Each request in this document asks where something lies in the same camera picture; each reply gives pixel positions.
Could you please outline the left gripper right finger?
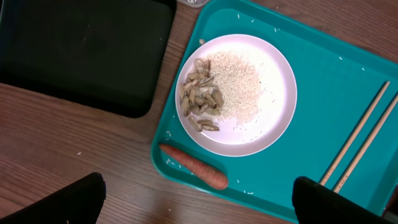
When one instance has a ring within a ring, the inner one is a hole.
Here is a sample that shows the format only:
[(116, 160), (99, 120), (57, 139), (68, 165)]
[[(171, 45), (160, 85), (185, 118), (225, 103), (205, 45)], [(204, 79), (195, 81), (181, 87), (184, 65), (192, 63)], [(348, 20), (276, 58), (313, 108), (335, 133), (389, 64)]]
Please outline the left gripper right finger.
[(394, 224), (305, 176), (294, 181), (292, 204), (299, 224)]

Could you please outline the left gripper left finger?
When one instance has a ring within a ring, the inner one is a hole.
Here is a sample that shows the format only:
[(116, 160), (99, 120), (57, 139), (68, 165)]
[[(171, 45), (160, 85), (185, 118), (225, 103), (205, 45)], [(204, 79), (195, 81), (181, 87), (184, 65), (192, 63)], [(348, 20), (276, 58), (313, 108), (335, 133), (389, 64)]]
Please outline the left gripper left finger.
[(1, 218), (1, 224), (96, 223), (105, 199), (105, 181), (99, 172), (93, 172), (38, 202)]

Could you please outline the wooden chopstick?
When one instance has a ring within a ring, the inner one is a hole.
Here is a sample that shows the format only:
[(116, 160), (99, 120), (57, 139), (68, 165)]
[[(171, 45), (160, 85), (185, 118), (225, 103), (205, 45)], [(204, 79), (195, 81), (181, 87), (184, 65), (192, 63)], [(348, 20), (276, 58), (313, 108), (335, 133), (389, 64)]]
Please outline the wooden chopstick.
[(343, 144), (343, 147), (340, 149), (332, 163), (329, 165), (328, 169), (326, 170), (325, 174), (323, 177), (320, 179), (319, 183), (321, 185), (325, 185), (331, 175), (334, 173), (335, 169), (337, 168), (338, 164), (342, 160), (342, 158), (345, 156), (346, 152), (356, 139), (357, 135), (360, 133), (362, 130), (363, 126), (365, 125), (366, 121), (369, 119), (371, 113), (379, 103), (380, 99), (382, 98), (383, 94), (386, 92), (388, 86), (390, 85), (390, 81), (386, 81), (381, 89), (378, 91), (377, 95), (373, 98), (371, 104), (367, 107), (366, 111), (362, 115), (361, 119), (358, 121), (357, 125), (349, 135), (348, 139), (346, 142)]
[(376, 125), (373, 127), (372, 131), (366, 138), (365, 142), (360, 147), (359, 151), (357, 152), (353, 160), (350, 162), (349, 166), (347, 167), (347, 169), (345, 170), (339, 181), (334, 186), (333, 191), (335, 193), (338, 193), (343, 188), (344, 184), (349, 179), (350, 175), (355, 170), (356, 166), (358, 165), (358, 163), (360, 162), (360, 160), (362, 159), (362, 157), (364, 156), (364, 154), (366, 153), (366, 151), (368, 150), (368, 148), (376, 138), (377, 134), (383, 127), (384, 123), (388, 119), (393, 109), (395, 108), (396, 104), (397, 104), (397, 95), (395, 95), (395, 97), (393, 98), (389, 106), (386, 108), (386, 110), (384, 111), (384, 113), (376, 123)]

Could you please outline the white round plate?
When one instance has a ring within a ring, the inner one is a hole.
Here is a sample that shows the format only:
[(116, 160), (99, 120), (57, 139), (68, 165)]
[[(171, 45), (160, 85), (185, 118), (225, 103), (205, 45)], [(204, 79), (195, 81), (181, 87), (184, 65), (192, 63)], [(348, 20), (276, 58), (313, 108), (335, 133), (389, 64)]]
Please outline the white round plate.
[[(199, 119), (210, 119), (219, 131), (197, 132), (183, 116), (178, 89), (194, 71), (194, 60), (218, 51), (246, 52), (261, 76), (262, 93), (258, 114), (247, 123), (236, 119), (221, 120), (218, 116), (203, 114)], [(178, 74), (172, 94), (178, 118), (192, 140), (214, 154), (242, 157), (258, 153), (274, 144), (288, 128), (297, 104), (297, 84), (287, 59), (272, 44), (246, 34), (217, 37), (199, 47), (189, 56)]]

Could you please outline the orange carrot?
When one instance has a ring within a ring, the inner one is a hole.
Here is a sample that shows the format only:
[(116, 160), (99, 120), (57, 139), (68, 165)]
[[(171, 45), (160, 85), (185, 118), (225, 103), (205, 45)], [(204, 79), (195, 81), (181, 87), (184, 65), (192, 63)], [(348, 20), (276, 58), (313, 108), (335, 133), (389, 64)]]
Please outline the orange carrot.
[(194, 158), (176, 147), (166, 144), (160, 144), (159, 147), (213, 189), (224, 190), (228, 187), (229, 180), (227, 176), (217, 168)]

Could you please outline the teal serving tray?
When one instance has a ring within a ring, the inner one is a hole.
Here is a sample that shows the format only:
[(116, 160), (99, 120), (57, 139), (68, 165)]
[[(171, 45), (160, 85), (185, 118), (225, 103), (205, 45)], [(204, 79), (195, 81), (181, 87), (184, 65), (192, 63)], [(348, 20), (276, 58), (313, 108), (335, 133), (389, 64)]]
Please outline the teal serving tray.
[[(249, 1), (212, 1), (201, 11), (179, 72), (194, 51), (229, 34), (261, 38), (290, 64), (297, 84), (294, 116), (268, 148), (242, 157), (201, 148), (184, 130), (172, 94), (152, 143), (151, 158), (166, 178), (295, 222), (294, 180), (319, 181), (386, 81), (386, 92), (326, 183), (332, 188), (397, 94), (397, 65)], [(159, 147), (166, 144), (222, 171), (229, 180), (216, 190)]]

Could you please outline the rice pile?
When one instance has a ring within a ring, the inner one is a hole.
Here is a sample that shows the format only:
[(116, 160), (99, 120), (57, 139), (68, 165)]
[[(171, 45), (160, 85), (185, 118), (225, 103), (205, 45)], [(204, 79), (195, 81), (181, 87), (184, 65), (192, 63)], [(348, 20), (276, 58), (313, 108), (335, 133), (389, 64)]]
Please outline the rice pile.
[(211, 63), (210, 75), (221, 92), (224, 104), (221, 120), (247, 123), (259, 112), (261, 76), (246, 52), (218, 51), (205, 57)]

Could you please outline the black plastic tray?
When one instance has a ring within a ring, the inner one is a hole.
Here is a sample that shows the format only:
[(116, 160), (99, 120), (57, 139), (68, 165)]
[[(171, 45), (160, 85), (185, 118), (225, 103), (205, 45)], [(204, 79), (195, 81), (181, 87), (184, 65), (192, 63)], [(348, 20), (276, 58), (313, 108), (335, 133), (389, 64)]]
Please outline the black plastic tray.
[(3, 0), (1, 82), (140, 118), (176, 10), (163, 0)]

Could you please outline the peanut shells pile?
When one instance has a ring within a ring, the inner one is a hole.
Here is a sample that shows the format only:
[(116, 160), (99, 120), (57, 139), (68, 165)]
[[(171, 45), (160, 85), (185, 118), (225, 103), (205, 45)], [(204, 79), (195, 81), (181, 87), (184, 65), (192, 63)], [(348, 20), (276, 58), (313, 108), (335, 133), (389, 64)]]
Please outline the peanut shells pile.
[(187, 75), (187, 80), (178, 89), (180, 108), (188, 123), (197, 131), (219, 131), (220, 128), (210, 119), (199, 119), (203, 114), (219, 116), (224, 105), (223, 95), (213, 84), (210, 75), (211, 62), (196, 58), (194, 71)]

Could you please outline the clear plastic bin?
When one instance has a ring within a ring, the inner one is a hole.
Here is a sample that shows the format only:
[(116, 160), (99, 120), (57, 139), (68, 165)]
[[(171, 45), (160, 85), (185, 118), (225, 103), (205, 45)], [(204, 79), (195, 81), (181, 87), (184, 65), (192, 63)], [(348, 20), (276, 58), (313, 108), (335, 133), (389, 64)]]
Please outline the clear plastic bin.
[(177, 0), (180, 3), (183, 3), (187, 6), (200, 8), (207, 4), (210, 0)]

